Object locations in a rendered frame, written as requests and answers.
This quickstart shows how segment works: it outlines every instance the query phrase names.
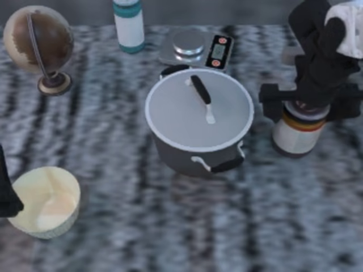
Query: kitchen scale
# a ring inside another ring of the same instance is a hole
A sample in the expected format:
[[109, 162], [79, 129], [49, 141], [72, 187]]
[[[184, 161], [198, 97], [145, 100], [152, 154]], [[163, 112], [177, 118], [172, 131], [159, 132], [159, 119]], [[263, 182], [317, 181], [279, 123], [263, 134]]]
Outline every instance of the kitchen scale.
[[162, 44], [159, 60], [168, 65], [225, 71], [233, 47], [233, 39], [195, 29], [174, 29]]

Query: pot lid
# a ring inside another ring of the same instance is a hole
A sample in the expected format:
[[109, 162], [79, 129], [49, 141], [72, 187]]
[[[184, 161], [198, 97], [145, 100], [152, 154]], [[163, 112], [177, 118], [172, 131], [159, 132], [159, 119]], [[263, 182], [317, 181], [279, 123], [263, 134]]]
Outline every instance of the pot lid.
[[254, 105], [232, 77], [214, 70], [187, 69], [154, 86], [145, 114], [151, 130], [167, 144], [190, 152], [212, 152], [242, 139], [252, 124]]

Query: orange stripe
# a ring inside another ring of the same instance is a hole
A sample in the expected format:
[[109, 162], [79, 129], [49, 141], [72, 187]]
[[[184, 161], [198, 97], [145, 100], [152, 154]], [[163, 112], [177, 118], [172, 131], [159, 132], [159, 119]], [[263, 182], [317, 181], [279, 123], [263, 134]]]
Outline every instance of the orange stripe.
[[304, 132], [312, 132], [320, 129], [325, 124], [325, 120], [319, 121], [315, 124], [302, 124], [295, 120], [292, 120], [289, 118], [286, 113], [282, 114], [282, 119], [285, 121], [285, 123], [290, 126], [293, 129], [304, 131]]

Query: globe stand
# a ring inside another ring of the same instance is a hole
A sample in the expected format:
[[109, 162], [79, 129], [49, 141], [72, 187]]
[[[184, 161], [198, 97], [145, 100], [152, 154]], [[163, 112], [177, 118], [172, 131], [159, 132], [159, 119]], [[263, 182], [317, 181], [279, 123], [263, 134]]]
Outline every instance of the globe stand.
[[43, 74], [43, 76], [38, 81], [38, 90], [43, 95], [47, 96], [63, 95], [71, 89], [72, 79], [70, 75], [66, 73], [59, 73], [57, 71], [48, 73], [46, 71], [37, 45], [31, 14], [27, 15], [27, 20], [34, 54], [39, 64], [40, 70]]

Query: gray wall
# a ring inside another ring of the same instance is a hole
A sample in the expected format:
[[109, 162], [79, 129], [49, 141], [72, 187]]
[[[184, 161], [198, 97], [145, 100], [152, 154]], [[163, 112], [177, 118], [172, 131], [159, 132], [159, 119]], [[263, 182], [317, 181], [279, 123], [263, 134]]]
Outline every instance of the gray wall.
[[[301, 1], [143, 0], [143, 10], [145, 24], [283, 24]], [[112, 0], [0, 0], [0, 25], [14, 11], [28, 5], [51, 7], [72, 25], [113, 24]]]

